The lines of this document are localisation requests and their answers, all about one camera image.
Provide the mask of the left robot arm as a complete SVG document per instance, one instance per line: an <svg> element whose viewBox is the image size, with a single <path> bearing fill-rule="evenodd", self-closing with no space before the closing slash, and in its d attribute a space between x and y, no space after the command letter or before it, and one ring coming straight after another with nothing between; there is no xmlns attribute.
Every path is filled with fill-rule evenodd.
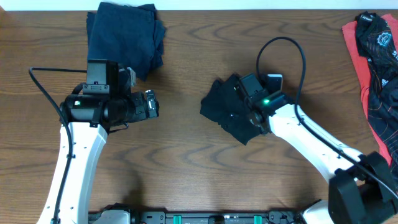
<svg viewBox="0 0 398 224"><path fill-rule="evenodd" d="M60 129L60 152L39 223L88 223L90 197L100 154L115 126L159 115L154 90L124 96L66 97Z"/></svg>

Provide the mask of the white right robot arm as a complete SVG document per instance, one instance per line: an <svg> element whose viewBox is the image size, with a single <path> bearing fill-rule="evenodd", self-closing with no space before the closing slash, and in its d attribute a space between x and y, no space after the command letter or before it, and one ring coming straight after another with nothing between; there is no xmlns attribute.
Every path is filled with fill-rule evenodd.
<svg viewBox="0 0 398 224"><path fill-rule="evenodd" d="M379 153L364 155L345 145L281 91L257 91L244 102L253 125L288 142L328 183L328 200L300 212L302 223L384 223L397 215L394 182Z"/></svg>

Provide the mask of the plain black t-shirt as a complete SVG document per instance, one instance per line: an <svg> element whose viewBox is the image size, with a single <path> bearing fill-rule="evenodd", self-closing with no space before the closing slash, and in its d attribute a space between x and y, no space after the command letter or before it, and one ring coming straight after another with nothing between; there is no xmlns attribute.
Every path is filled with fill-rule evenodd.
<svg viewBox="0 0 398 224"><path fill-rule="evenodd" d="M232 74L227 80L215 80L208 94L201 100L200 114L218 123L240 143L246 145L260 135L258 127L248 119L249 107L234 89L240 76Z"/></svg>

